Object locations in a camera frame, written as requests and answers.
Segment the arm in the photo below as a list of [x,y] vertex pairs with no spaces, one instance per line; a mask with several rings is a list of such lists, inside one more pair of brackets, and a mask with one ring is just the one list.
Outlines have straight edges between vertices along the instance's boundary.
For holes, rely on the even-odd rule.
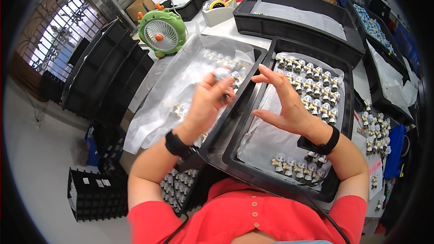
[[[333,129],[320,118],[310,114],[303,106],[299,95],[289,80],[282,73],[275,73],[260,65],[261,74],[252,77],[256,83],[273,84],[282,105],[280,115],[267,110],[254,110],[254,116],[260,117],[277,128],[306,137],[315,145],[326,144],[332,136]],[[368,200],[369,170],[360,150],[344,135],[332,152],[327,156],[341,180],[336,200],[346,195],[356,195]]]
[[[193,145],[214,124],[220,108],[232,102],[235,96],[231,88],[233,82],[231,77],[216,82],[210,73],[198,84],[185,121],[173,129],[184,144]],[[224,93],[228,93],[230,98],[222,102],[220,99]],[[131,210],[148,201],[164,202],[159,183],[178,160],[178,156],[166,149],[165,137],[144,150],[134,161],[128,177],[128,208]]]

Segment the cardboard box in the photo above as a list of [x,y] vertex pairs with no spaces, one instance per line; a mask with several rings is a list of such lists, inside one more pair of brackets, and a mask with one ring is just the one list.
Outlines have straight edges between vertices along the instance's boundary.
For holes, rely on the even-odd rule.
[[155,10],[155,3],[152,2],[152,0],[136,0],[126,9],[133,21],[138,21],[138,12],[142,12],[143,14],[147,13],[142,3],[144,3],[149,11]]

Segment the red shirt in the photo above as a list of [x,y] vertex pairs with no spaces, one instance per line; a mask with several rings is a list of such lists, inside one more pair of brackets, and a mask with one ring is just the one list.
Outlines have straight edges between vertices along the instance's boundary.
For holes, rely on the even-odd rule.
[[[252,186],[227,178],[214,184],[208,201],[196,212],[172,243],[231,243],[236,237],[258,229],[276,241],[328,240],[345,243],[326,219],[299,202],[256,191],[240,191]],[[365,200],[345,196],[334,202],[330,217],[351,243],[359,243],[367,209]],[[171,206],[150,201],[128,213],[133,244],[163,243],[182,221]]]

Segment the table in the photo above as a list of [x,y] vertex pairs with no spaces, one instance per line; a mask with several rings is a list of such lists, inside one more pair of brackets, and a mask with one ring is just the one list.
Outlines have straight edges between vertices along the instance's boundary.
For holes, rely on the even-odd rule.
[[[242,41],[251,45],[259,46],[265,49],[269,49],[271,45],[271,40],[263,39],[259,37],[253,37],[253,36],[247,36],[247,35],[241,35],[238,33],[238,30],[236,29],[235,19],[229,19],[221,24],[218,24],[212,28],[206,26],[204,19],[202,17],[201,13],[198,13],[194,19],[190,22],[186,22],[186,27],[188,32],[196,31],[196,27],[198,28],[198,31],[201,34],[205,35],[214,35],[214,36],[223,36],[228,37],[231,39],[235,39],[237,41]],[[149,55],[156,61],[157,58],[154,56],[153,53],[149,53]],[[166,56],[158,61],[158,64],[154,64],[154,66],[149,71],[148,76],[144,79],[142,84],[140,85],[138,92],[136,93],[135,97],[133,98],[129,109],[133,112],[135,112],[140,105],[141,101],[145,98],[146,94],[149,92],[151,87],[155,84],[157,81],[159,74],[163,72],[167,64],[171,61],[171,56]],[[369,90],[369,84],[368,84],[368,78],[366,76],[366,70],[363,66],[363,63],[360,62],[355,69],[353,69],[353,80],[354,80],[354,89],[360,94],[360,96],[363,99],[371,99],[371,93]],[[253,95],[257,95],[259,91],[260,84],[257,84],[255,87],[255,90],[253,92]],[[237,122],[231,123],[231,126],[227,127],[226,135],[220,136],[219,141],[216,143],[216,149],[210,153],[210,164],[217,169],[220,169],[224,171],[225,173],[240,179],[244,182],[248,182],[249,184],[258,187],[261,180],[250,176],[242,171],[239,171],[235,168],[232,168],[225,164],[222,160],[222,155],[229,143],[229,140],[231,139],[235,128],[236,128]],[[362,153],[366,153],[366,138],[357,133],[356,130],[359,127],[357,124],[356,118],[354,118],[354,124],[353,124],[353,133],[352,133],[352,139],[351,141],[361,150]],[[374,163],[380,156],[378,154],[372,155],[372,156],[365,156],[365,159],[368,163],[368,165],[371,165]],[[264,189],[269,193],[285,193],[285,191],[278,186],[269,184],[267,185],[267,188]],[[298,195],[295,193],[289,193],[286,191],[287,194],[285,194],[285,197],[291,198],[293,200],[299,201],[301,203],[311,205],[312,203],[304,196]],[[383,195],[384,190],[379,192],[372,200],[368,201],[368,211],[366,213],[367,218],[380,218],[384,212],[383,209],[379,210],[378,212],[375,212],[375,208],[378,204],[378,200],[381,195]],[[317,201],[319,206],[325,210],[330,210],[333,202],[331,203],[324,203]]]

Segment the pink label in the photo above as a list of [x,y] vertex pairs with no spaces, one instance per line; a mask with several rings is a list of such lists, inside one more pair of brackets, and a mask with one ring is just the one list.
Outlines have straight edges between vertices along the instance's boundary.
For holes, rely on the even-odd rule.
[[383,162],[381,161],[381,158],[379,158],[377,161],[375,161],[374,163],[372,163],[372,165],[369,166],[369,175],[371,176],[382,166],[383,166]]

